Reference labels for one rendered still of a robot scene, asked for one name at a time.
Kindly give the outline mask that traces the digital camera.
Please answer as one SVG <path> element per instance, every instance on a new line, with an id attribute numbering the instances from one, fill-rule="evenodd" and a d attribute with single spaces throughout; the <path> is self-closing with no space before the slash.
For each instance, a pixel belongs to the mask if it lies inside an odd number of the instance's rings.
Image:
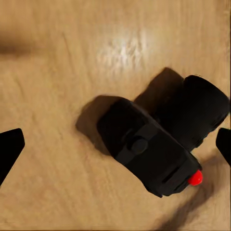
<path id="1" fill-rule="evenodd" d="M 97 123 L 110 155 L 160 198 L 202 182 L 203 167 L 191 153 L 231 112 L 231 101 L 195 75 L 185 78 L 153 113 L 117 100 Z"/>

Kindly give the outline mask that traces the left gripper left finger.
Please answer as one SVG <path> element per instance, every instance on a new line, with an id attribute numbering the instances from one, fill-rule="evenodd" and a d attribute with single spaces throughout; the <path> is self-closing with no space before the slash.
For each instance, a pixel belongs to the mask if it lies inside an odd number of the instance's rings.
<path id="1" fill-rule="evenodd" d="M 20 128 L 0 133 L 0 186 L 25 147 Z"/>

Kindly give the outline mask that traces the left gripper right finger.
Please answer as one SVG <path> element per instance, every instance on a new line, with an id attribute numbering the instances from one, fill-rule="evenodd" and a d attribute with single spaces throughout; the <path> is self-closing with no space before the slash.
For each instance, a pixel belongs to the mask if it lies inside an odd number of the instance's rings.
<path id="1" fill-rule="evenodd" d="M 216 146 L 231 166 L 231 130 L 225 128 L 219 129 Z"/>

